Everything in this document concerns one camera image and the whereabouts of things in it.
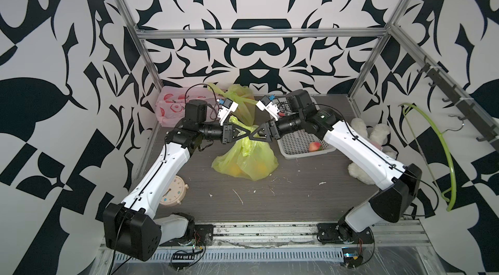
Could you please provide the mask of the green avocado plastic bag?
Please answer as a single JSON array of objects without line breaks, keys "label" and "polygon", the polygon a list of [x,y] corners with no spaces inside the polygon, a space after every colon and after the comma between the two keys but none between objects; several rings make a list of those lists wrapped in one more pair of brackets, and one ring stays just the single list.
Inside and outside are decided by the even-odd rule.
[{"label": "green avocado plastic bag", "polygon": [[252,181],[268,177],[278,166],[278,158],[269,143],[252,141],[248,137],[239,139],[228,152],[216,157],[211,165],[221,174]]}]

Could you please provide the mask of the white plastic basket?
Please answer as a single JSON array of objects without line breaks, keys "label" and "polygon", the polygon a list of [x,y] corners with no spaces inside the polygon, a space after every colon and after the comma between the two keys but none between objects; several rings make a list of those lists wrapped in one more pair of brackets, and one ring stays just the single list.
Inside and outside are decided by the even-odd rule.
[{"label": "white plastic basket", "polygon": [[[320,146],[318,150],[312,152],[309,145],[315,142],[318,142]],[[327,142],[304,130],[284,135],[278,140],[278,146],[283,157],[288,160],[324,155],[336,150]]]}]

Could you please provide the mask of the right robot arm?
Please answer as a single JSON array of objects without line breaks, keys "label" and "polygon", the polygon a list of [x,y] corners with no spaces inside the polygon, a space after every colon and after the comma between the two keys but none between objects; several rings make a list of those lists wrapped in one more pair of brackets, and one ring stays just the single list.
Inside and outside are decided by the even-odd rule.
[{"label": "right robot arm", "polygon": [[361,233],[384,220],[396,223],[414,201],[422,172],[416,165],[404,165],[389,157],[366,138],[354,132],[341,112],[330,106],[317,106],[305,90],[286,95],[290,114],[281,116],[273,96],[264,96],[256,106],[272,119],[261,124],[249,138],[271,142],[304,130],[342,152],[374,181],[379,191],[351,209],[340,220],[343,230]]}]

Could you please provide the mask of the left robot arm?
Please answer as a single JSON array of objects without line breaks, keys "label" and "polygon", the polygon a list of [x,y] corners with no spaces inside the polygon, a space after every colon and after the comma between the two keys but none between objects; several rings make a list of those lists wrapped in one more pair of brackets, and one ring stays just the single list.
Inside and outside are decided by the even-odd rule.
[{"label": "left robot arm", "polygon": [[235,142],[250,134],[246,128],[227,123],[238,103],[226,98],[217,101],[217,119],[207,122],[208,103],[191,100],[184,117],[165,137],[165,145],[153,166],[136,188],[119,204],[110,203],[103,211],[107,248],[140,261],[147,261],[159,245],[172,240],[189,243],[194,238],[194,218],[177,213],[156,219],[170,185],[203,141]]}]

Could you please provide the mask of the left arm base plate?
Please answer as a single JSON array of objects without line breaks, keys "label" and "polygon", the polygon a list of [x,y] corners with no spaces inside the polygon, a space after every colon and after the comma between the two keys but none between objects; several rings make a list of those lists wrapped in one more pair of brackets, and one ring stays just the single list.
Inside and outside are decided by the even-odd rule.
[{"label": "left arm base plate", "polygon": [[213,243],[214,225],[195,224],[187,228],[183,237],[171,242],[174,246],[211,245]]}]

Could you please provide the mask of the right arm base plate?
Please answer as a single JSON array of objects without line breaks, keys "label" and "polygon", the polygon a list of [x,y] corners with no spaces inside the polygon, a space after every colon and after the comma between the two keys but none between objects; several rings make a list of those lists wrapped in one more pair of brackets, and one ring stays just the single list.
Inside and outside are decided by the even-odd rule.
[{"label": "right arm base plate", "polygon": [[374,234],[370,228],[355,232],[346,223],[317,224],[317,240],[322,244],[351,245],[374,244]]}]

